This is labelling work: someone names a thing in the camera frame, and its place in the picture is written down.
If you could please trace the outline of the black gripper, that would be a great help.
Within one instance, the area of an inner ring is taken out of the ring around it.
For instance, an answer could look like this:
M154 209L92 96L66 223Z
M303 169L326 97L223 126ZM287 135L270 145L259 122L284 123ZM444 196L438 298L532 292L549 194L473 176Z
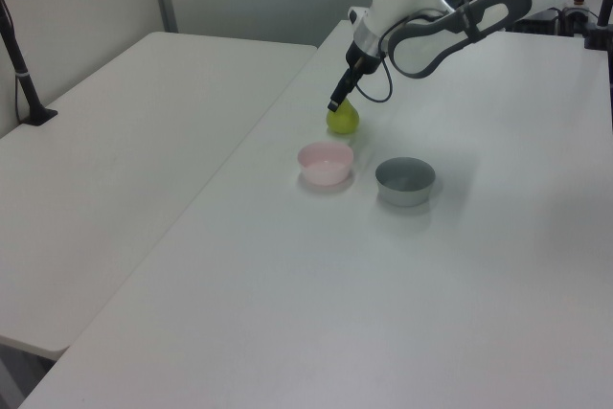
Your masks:
M373 74L379 67L379 58L368 55L356 44L350 46L345 58L348 69L330 96L328 104L330 112L337 111L363 76Z

